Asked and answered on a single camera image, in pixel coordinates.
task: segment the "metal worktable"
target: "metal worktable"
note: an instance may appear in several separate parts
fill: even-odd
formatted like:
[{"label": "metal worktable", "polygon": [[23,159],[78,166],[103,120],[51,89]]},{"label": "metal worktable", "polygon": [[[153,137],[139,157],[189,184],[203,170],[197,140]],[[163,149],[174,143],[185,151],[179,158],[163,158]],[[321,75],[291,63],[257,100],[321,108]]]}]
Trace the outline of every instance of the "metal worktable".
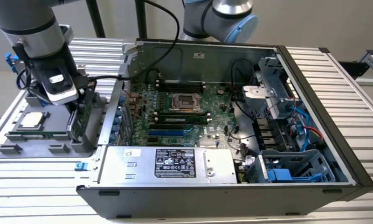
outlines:
[{"label": "metal worktable", "polygon": [[[74,61],[86,65],[89,75],[117,74],[122,60],[121,43],[117,39],[73,39],[69,48]],[[366,99],[361,93],[354,93],[355,86],[350,85],[329,55],[317,49],[287,50],[314,91],[319,92],[318,98],[335,125],[342,128],[341,132],[373,179],[373,112]],[[107,99],[113,83],[113,80],[98,82],[97,91]],[[345,104],[341,97],[354,98],[353,104]],[[21,92],[0,120],[0,143],[23,106]],[[105,220],[95,215],[74,190],[82,179],[90,177],[89,171],[74,172],[74,163],[89,162],[91,159],[93,156],[85,159],[0,160],[0,223],[373,224],[373,192],[350,202],[330,203],[307,216]]]}]

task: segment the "warning label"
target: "warning label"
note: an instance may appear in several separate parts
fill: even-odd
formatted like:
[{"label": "warning label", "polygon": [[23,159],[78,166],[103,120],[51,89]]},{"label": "warning label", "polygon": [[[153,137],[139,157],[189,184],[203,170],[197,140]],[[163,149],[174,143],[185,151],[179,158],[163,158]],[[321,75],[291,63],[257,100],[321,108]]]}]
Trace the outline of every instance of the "warning label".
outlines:
[{"label": "warning label", "polygon": [[193,149],[155,149],[154,176],[165,178],[195,177]]}]

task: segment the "white wall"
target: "white wall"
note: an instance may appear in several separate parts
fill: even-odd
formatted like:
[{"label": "white wall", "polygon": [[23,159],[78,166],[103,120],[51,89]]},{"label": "white wall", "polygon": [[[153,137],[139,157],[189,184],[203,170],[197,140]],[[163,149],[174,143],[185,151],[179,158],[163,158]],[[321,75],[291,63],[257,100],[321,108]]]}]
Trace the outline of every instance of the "white wall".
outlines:
[{"label": "white wall", "polygon": [[[155,2],[181,18],[181,0]],[[253,12],[259,22],[249,43],[327,47],[338,60],[373,49],[373,0],[254,0]],[[146,13],[150,37],[173,38],[171,18],[157,9]]]},{"label": "white wall", "polygon": [[[182,25],[181,0],[154,0],[178,17]],[[134,0],[98,0],[106,36],[137,37]],[[249,43],[298,47],[327,47],[338,60],[355,60],[373,49],[373,0],[254,0],[259,18]],[[85,1],[54,8],[57,20],[70,24],[74,35],[94,37]],[[171,39],[171,18],[146,5],[149,38]],[[0,32],[0,70],[7,67],[2,55],[9,44]]]}]

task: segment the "electronic component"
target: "electronic component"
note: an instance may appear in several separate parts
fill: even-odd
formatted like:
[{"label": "electronic component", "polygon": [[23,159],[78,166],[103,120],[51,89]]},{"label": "electronic component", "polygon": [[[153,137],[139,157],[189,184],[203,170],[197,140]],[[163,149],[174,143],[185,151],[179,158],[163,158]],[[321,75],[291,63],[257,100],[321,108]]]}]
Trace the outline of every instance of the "electronic component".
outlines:
[{"label": "electronic component", "polygon": [[181,93],[203,93],[203,84],[174,84],[174,83],[159,83],[158,92],[181,92]]},{"label": "electronic component", "polygon": [[158,136],[183,136],[185,132],[181,130],[159,130],[159,131],[149,131],[147,135],[158,135]]},{"label": "electronic component", "polygon": [[225,136],[227,136],[227,126],[226,125],[223,127],[223,134],[225,134]]},{"label": "electronic component", "polygon": [[161,124],[151,124],[151,125],[149,125],[149,129],[183,130],[183,129],[185,129],[185,125],[161,125]]},{"label": "electronic component", "polygon": [[335,178],[319,151],[281,153],[275,150],[262,150],[243,175],[243,180],[249,183],[334,182]]},{"label": "electronic component", "polygon": [[226,104],[219,104],[219,110],[221,110],[222,112],[225,112],[225,110],[226,110]]},{"label": "electronic component", "polygon": [[221,96],[221,95],[223,95],[223,93],[225,93],[223,90],[217,90],[217,95]]},{"label": "electronic component", "polygon": [[154,122],[158,124],[206,125],[209,113],[154,112]]},{"label": "electronic component", "polygon": [[158,142],[158,138],[157,137],[147,137],[146,142]]},{"label": "electronic component", "polygon": [[169,111],[201,113],[203,110],[199,108],[199,98],[197,94],[173,94]]},{"label": "electronic component", "polygon": [[198,146],[202,148],[217,148],[215,139],[199,139]]},{"label": "electronic component", "polygon": [[101,184],[235,183],[229,149],[110,147],[102,169]]}]

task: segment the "sheet metal panel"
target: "sheet metal panel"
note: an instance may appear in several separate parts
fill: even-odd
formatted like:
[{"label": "sheet metal panel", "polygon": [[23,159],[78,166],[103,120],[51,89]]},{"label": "sheet metal panel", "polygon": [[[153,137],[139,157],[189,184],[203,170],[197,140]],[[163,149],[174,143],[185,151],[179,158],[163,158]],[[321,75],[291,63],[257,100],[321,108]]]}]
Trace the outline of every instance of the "sheet metal panel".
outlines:
[{"label": "sheet metal panel", "polygon": [[[114,75],[121,64],[121,43],[115,39],[83,39],[75,38],[70,44],[75,63],[86,63],[86,72],[94,75]],[[290,48],[289,52],[297,55],[298,60],[323,61],[322,53],[311,48]],[[325,83],[326,78],[338,79],[335,74],[322,71],[321,77],[317,73],[307,73],[309,78],[319,78]],[[113,80],[98,82],[98,92],[110,97]],[[337,93],[353,92],[345,85],[317,85],[315,91]],[[338,118],[350,118],[350,114],[369,114],[373,112],[362,104],[338,104],[326,108],[329,113],[338,113]],[[373,128],[358,128],[359,133],[353,134],[351,128],[341,128],[341,132],[351,141],[370,142],[373,140]],[[373,148],[354,149],[354,153],[363,162],[363,167],[373,177]],[[334,202],[311,212],[306,216],[287,217],[229,217],[229,218],[189,218],[189,219],[143,219],[143,220],[105,220],[99,218],[93,209],[85,204],[74,191],[74,186],[89,177],[89,172],[74,172],[75,160],[39,159],[37,162],[0,162],[0,224],[1,223],[306,223],[306,224],[373,224],[373,193],[369,193],[350,202]]]}]

